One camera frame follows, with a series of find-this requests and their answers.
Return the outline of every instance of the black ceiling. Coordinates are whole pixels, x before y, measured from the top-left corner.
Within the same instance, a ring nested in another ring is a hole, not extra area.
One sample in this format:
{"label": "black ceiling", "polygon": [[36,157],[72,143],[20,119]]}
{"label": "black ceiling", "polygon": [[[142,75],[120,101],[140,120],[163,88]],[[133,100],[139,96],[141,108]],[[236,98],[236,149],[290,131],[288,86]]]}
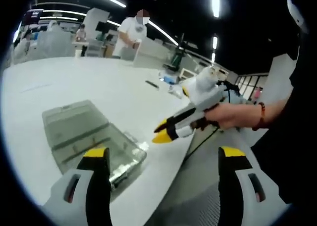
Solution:
{"label": "black ceiling", "polygon": [[[185,40],[198,46],[196,52],[208,58],[212,37],[217,35],[216,62],[238,74],[268,72],[272,57],[283,53],[296,57],[298,28],[286,0],[220,0],[217,19],[212,16],[211,0],[118,0],[126,8],[106,0],[37,0],[50,1],[104,9],[118,23],[140,9],[147,9],[155,24],[176,40],[175,36],[184,32]],[[38,7],[87,12],[86,8],[68,5]],[[148,29],[148,36],[165,39],[154,28]]]}

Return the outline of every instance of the transparent container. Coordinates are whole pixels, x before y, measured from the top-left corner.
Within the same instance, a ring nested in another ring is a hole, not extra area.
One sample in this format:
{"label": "transparent container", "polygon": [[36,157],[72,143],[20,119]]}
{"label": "transparent container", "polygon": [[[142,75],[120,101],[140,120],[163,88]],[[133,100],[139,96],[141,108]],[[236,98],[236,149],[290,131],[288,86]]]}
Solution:
{"label": "transparent container", "polygon": [[118,186],[147,155],[90,101],[54,108],[43,112],[42,117],[52,155],[62,174],[77,168],[89,149],[108,147],[110,182]]}

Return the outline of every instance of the window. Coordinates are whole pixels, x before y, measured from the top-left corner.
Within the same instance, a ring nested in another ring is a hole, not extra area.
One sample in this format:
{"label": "window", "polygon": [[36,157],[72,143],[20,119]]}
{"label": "window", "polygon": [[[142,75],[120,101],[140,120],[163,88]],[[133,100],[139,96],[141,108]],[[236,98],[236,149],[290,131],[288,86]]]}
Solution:
{"label": "window", "polygon": [[257,101],[255,97],[256,90],[260,87],[261,90],[264,87],[267,80],[267,75],[259,75],[259,76],[239,76],[236,81],[236,85],[238,85],[240,94],[244,99],[249,101]]}

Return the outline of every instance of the bracelet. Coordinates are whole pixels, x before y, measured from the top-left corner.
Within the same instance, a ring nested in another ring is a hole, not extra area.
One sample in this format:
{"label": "bracelet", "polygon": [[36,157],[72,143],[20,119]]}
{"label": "bracelet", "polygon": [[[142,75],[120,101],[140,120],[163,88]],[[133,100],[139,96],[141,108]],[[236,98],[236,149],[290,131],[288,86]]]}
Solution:
{"label": "bracelet", "polygon": [[264,123],[264,117],[265,117],[265,104],[263,102],[259,102],[259,105],[261,106],[261,118],[259,123],[252,128],[253,131],[257,131]]}

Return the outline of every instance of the black cable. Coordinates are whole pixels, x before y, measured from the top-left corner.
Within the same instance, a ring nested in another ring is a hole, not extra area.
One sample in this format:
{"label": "black cable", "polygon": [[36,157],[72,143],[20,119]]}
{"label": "black cable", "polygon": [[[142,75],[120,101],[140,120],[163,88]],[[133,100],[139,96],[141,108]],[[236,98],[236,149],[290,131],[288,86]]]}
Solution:
{"label": "black cable", "polygon": [[192,151],[189,155],[187,155],[183,161],[182,164],[184,164],[192,155],[194,152],[196,152],[196,150],[203,145],[203,143],[205,143],[211,136],[213,136],[214,133],[217,132],[217,130],[219,129],[219,127],[217,127],[203,142],[201,142],[197,148],[194,149],[194,151]]}

